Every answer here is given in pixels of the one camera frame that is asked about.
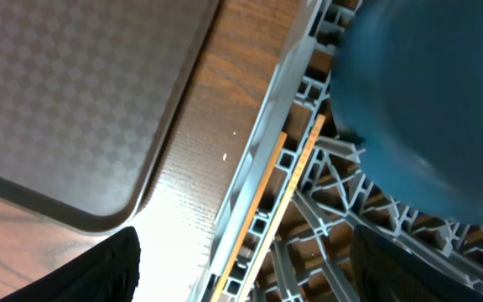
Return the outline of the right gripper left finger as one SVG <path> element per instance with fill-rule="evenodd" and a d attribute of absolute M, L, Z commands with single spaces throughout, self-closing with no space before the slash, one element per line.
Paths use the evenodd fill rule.
<path fill-rule="evenodd" d="M 140 279 L 141 248 L 127 226 L 43 278 L 0 302 L 128 302 Z"/>

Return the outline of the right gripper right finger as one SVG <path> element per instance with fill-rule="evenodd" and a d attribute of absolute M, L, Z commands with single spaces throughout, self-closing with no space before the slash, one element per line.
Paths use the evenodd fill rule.
<path fill-rule="evenodd" d="M 350 260 L 361 301 L 483 302 L 483 294 L 447 277 L 366 226 L 356 226 Z"/>

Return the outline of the wooden chopstick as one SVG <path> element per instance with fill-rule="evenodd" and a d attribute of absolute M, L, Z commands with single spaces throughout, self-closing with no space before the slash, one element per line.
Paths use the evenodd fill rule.
<path fill-rule="evenodd" d="M 273 239 L 275 238 L 275 234 L 280 226 L 281 220 L 283 219 L 284 213 L 288 208 L 288 203 L 291 201 L 293 193 L 297 189 L 299 180 L 304 172 L 305 165 L 309 160 L 321 128 L 325 123 L 325 119 L 325 115 L 319 114 L 314 121 L 313 127 L 311 128 L 311 131 L 309 133 L 309 137 L 305 141 L 302 153 L 299 155 L 299 159 L 296 162 L 296 165 L 293 172 L 291 173 L 285 191 L 280 199 L 280 202 L 278 203 L 276 213 L 274 214 L 273 219 L 269 223 L 269 230 L 266 232 L 262 240 L 262 245 L 258 250 L 258 253 L 256 254 L 251 269 L 248 272 L 247 280 L 241 287 L 241 293 L 237 301 L 245 301 L 246 298 L 249 296 L 252 286 L 257 278 L 258 272 L 260 271 L 260 268 L 263 264 L 264 258 L 266 257 L 267 251 L 272 245 Z"/>
<path fill-rule="evenodd" d="M 261 177 L 261 179 L 258 183 L 256 193 L 253 196 L 253 199 L 252 199 L 252 202 L 250 204 L 248 213 L 247 213 L 247 215 L 246 215 L 246 217 L 243 221 L 243 224 L 241 226 L 241 230 L 240 230 L 240 232 L 239 232 L 239 234 L 236 238 L 236 242 L 234 244 L 234 247 L 233 247 L 231 254 L 228 258 L 228 261 L 226 263 L 226 267 L 225 267 L 223 273 L 221 274 L 221 276 L 219 277 L 219 279 L 216 283 L 216 286 L 214 288 L 214 291 L 213 291 L 213 293 L 210 297 L 210 302 L 217 302 L 221 297 L 221 292 L 226 285 L 226 281 L 228 280 L 228 277 L 231 273 L 232 267 L 234 266 L 237 255 L 238 255 L 238 253 L 241 249 L 241 246 L 243 244 L 245 236 L 246 236 L 248 229 L 251 225 L 252 218 L 254 217 L 255 212 L 256 212 L 256 210 L 259 206 L 259 203 L 262 199 L 264 190 L 266 189 L 267 183 L 268 183 L 268 181 L 271 177 L 271 174 L 273 172 L 274 165 L 275 165 L 275 163 L 278 159 L 278 156 L 280 155 L 281 149 L 284 145 L 284 142 L 285 142 L 287 136 L 288 135 L 285 132 L 281 132 L 278 136 L 278 141 L 276 142 L 276 145 L 275 145 L 275 147 L 272 151 L 270 159 L 267 162 L 266 169 L 264 170 L 263 175 L 262 175 L 262 177 Z"/>

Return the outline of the dark blue bowl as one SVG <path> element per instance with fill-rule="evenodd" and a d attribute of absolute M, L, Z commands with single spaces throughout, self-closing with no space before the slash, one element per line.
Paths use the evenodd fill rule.
<path fill-rule="evenodd" d="M 364 3 L 330 85 L 361 170 L 423 213 L 483 225 L 483 0 Z"/>

